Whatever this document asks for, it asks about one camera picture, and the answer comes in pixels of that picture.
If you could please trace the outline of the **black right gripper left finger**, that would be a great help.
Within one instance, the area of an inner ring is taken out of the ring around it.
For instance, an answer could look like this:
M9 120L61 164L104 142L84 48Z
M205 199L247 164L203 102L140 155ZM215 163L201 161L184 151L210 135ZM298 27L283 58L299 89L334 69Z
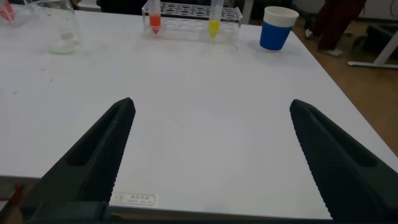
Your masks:
M24 208L42 203L108 202L136 109L130 98L113 104L35 184Z

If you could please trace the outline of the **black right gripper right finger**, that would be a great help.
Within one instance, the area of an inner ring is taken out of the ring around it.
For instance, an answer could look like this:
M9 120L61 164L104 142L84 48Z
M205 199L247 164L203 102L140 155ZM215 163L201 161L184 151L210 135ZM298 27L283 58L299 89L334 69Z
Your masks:
M316 107L290 115L318 191L336 222L396 222L397 172Z

